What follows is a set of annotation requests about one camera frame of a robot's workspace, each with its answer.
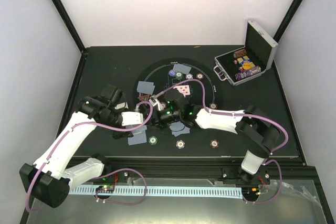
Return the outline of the burn card off mat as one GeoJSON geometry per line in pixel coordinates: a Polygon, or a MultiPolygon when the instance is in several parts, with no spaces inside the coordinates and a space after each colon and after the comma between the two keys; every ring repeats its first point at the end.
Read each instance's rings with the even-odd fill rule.
{"type": "Polygon", "coordinates": [[[138,144],[143,144],[147,142],[147,137],[145,132],[141,132],[138,134],[133,135],[132,137],[128,138],[128,145],[138,145],[138,144]]]}

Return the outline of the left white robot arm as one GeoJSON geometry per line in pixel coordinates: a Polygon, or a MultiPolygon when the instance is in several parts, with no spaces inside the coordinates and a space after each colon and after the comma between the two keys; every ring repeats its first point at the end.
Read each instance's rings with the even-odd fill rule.
{"type": "Polygon", "coordinates": [[[122,95],[120,89],[108,85],[100,95],[80,100],[68,124],[49,149],[33,164],[25,163],[20,168],[19,175],[28,198],[35,197],[56,208],[74,187],[95,177],[102,182],[112,177],[112,167],[98,158],[89,158],[71,169],[66,167],[98,125],[113,127],[124,134],[126,126],[143,123],[139,112],[131,112],[127,103],[120,102],[122,95]]]}

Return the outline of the purple small blind button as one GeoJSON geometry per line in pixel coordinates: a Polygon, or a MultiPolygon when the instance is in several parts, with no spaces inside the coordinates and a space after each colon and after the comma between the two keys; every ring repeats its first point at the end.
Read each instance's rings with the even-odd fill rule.
{"type": "Polygon", "coordinates": [[[168,75],[169,75],[170,77],[172,77],[172,78],[175,78],[175,77],[176,77],[176,72],[174,72],[173,70],[170,70],[170,71],[168,72],[168,75]]]}

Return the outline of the brown chip stack front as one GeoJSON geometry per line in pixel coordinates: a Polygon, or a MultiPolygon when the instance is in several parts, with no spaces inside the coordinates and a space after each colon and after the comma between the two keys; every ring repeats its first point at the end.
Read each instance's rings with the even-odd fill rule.
{"type": "Polygon", "coordinates": [[[217,140],[211,140],[210,145],[212,148],[218,148],[219,142],[217,140]]]}

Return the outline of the dealt card seat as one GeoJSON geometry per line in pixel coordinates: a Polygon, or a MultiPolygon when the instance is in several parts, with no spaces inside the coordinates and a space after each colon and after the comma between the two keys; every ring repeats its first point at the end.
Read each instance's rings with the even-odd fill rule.
{"type": "Polygon", "coordinates": [[[181,73],[184,73],[184,65],[182,65],[182,64],[175,64],[174,66],[173,66],[173,71],[175,72],[175,73],[177,73],[177,72],[181,72],[181,73]]]}
{"type": "Polygon", "coordinates": [[[174,135],[175,137],[179,136],[183,132],[184,129],[185,129],[185,126],[174,126],[174,125],[170,126],[172,135],[174,135]]]}
{"type": "Polygon", "coordinates": [[[147,92],[147,82],[145,81],[139,81],[137,86],[137,92],[138,93],[146,93],[147,92]]]}

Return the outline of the brown chips top seat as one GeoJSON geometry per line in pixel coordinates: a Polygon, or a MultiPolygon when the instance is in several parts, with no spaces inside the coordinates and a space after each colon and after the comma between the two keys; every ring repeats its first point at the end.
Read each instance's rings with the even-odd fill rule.
{"type": "Polygon", "coordinates": [[[197,78],[198,80],[202,80],[202,79],[204,78],[204,75],[203,75],[202,73],[198,73],[198,74],[196,75],[196,78],[197,78]]]}

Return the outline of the blue chip stack front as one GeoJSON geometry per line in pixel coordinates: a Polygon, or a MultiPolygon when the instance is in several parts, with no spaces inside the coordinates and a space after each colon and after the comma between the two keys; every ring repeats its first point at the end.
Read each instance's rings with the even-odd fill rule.
{"type": "Polygon", "coordinates": [[[183,140],[179,140],[176,142],[176,147],[178,149],[183,149],[185,147],[185,142],[183,140]]]}

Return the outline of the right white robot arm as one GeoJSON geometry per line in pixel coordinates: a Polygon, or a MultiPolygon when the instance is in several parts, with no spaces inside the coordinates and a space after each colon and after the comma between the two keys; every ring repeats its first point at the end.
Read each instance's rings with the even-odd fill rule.
{"type": "Polygon", "coordinates": [[[187,128],[212,129],[231,132],[247,146],[247,152],[237,176],[244,184],[258,177],[262,163],[270,156],[280,138],[280,128],[262,117],[261,111],[250,106],[246,111],[222,111],[190,104],[176,89],[164,94],[163,105],[156,96],[149,99],[153,105],[151,124],[163,128],[181,122],[187,128]]]}

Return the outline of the green chip stack front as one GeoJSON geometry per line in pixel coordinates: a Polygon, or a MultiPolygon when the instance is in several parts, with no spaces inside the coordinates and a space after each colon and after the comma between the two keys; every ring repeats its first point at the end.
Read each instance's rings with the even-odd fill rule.
{"type": "Polygon", "coordinates": [[[150,145],[156,145],[157,144],[157,138],[155,136],[151,136],[151,137],[149,137],[148,142],[149,142],[150,145]]]}

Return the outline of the brown chips seat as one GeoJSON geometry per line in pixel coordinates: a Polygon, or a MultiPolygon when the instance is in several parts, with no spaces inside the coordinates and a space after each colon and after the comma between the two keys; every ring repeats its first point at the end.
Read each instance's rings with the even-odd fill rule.
{"type": "Polygon", "coordinates": [[[198,80],[202,80],[202,79],[204,78],[204,75],[203,75],[202,73],[198,73],[198,74],[196,75],[196,78],[197,78],[198,80]]]}
{"type": "Polygon", "coordinates": [[[211,109],[216,109],[216,108],[217,108],[217,104],[216,104],[216,103],[211,103],[211,104],[209,105],[209,107],[210,107],[211,109]]]}

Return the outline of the dealt card bottom seat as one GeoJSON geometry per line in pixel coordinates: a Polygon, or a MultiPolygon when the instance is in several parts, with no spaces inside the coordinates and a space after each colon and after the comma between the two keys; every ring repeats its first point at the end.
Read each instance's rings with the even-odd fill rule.
{"type": "Polygon", "coordinates": [[[174,135],[175,137],[179,136],[183,132],[184,129],[185,129],[185,126],[174,126],[174,125],[170,126],[172,135],[174,135]]]}

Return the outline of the dealt card top seat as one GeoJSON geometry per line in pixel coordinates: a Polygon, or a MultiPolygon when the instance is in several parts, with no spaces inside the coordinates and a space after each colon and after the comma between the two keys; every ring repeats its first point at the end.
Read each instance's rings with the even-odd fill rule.
{"type": "Polygon", "coordinates": [[[173,66],[173,71],[175,72],[175,73],[177,73],[177,72],[181,72],[181,73],[184,73],[184,65],[182,65],[182,64],[175,64],[174,66],[173,66]]]}

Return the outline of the green chips top seat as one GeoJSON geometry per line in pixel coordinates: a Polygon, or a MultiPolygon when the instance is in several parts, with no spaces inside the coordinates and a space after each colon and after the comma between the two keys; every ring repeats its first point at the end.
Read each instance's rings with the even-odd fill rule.
{"type": "Polygon", "coordinates": [[[176,76],[177,80],[182,80],[183,79],[183,74],[181,72],[177,72],[175,76],[176,76]]]}

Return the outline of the blue chips top seat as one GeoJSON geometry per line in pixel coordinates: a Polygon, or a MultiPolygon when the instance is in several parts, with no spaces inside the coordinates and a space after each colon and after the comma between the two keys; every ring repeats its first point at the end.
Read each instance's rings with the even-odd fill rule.
{"type": "Polygon", "coordinates": [[[188,73],[188,74],[185,75],[185,78],[186,78],[186,80],[193,79],[193,75],[188,73]]]}

